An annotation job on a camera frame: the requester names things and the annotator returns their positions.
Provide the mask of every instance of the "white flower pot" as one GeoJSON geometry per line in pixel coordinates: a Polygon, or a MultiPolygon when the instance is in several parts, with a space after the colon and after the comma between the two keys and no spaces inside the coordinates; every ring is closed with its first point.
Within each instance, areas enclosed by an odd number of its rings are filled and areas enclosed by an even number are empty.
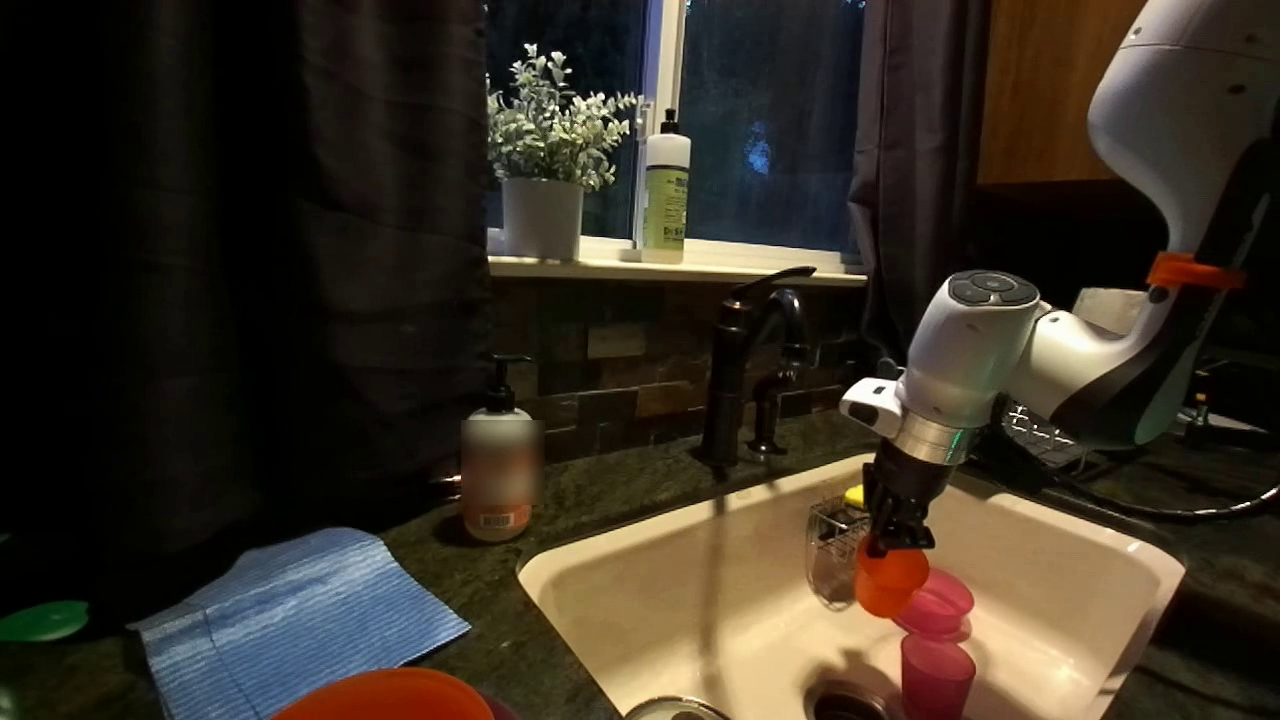
{"type": "Polygon", "coordinates": [[[574,265],[580,229],[580,185],[506,177],[506,256],[574,265]]]}

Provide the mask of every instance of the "countertop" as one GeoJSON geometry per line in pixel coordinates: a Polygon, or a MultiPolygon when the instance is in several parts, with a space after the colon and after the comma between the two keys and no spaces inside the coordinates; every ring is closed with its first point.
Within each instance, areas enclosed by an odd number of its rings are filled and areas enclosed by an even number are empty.
{"type": "MultiPolygon", "coordinates": [[[[740,466],[730,484],[712,484],[709,469],[692,461],[692,442],[549,466],[538,484],[538,521],[514,546],[466,542],[458,505],[426,509],[416,521],[388,529],[385,542],[395,561],[472,620],[467,636],[421,663],[472,681],[506,701],[521,720],[618,715],[580,660],[562,646],[555,628],[518,586],[521,566],[545,549],[607,533],[664,509],[871,450],[870,431],[829,412],[789,421],[782,442],[791,450],[789,456],[772,466],[740,466]]],[[[1149,461],[1154,466],[1116,469],[1091,481],[1090,491],[1136,505],[1189,505],[1207,495],[1250,495],[1259,491],[1259,484],[1280,481],[1278,452],[1157,450],[1149,461]]],[[[1189,566],[1189,582],[1109,715],[1280,715],[1278,505],[1232,521],[1136,521],[1131,529],[1178,549],[1189,566]]],[[[25,720],[159,715],[150,674],[126,634],[0,650],[0,685],[19,696],[25,720]]]]}

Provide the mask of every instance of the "faucet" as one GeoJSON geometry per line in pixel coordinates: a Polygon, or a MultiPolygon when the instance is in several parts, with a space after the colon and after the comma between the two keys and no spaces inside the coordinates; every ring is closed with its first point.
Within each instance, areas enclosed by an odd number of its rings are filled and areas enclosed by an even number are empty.
{"type": "Polygon", "coordinates": [[[744,287],[735,287],[719,303],[717,335],[712,335],[712,381],[709,381],[709,421],[704,421],[704,443],[696,456],[712,466],[717,481],[730,477],[735,466],[735,429],[744,423],[744,399],[750,399],[750,357],[765,328],[782,321],[784,328],[784,367],[757,386],[757,442],[750,443],[761,456],[782,452],[772,443],[775,431],[775,396],[797,386],[797,367],[807,357],[807,332],[801,318],[797,287],[782,287],[784,281],[813,277],[818,267],[784,267],[772,277],[761,277],[744,287]]]}

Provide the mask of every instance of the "cabinet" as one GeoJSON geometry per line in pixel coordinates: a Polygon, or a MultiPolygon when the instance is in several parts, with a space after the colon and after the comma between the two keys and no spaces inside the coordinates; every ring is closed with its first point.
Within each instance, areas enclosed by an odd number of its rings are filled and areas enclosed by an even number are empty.
{"type": "Polygon", "coordinates": [[[980,185],[1111,180],[1090,102],[1143,0],[992,0],[980,185]]]}

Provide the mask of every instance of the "white sink basin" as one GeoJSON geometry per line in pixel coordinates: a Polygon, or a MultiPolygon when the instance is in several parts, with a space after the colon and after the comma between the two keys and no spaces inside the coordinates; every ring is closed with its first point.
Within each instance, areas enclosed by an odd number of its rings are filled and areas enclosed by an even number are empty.
{"type": "MultiPolygon", "coordinates": [[[[735,720],[804,720],[804,694],[834,674],[887,701],[904,634],[804,586],[804,513],[863,461],[541,553],[521,586],[621,713],[692,696],[735,720]]],[[[967,715],[1106,715],[1184,575],[1143,542],[1018,495],[948,489],[931,533],[931,566],[978,593],[967,715]]]]}

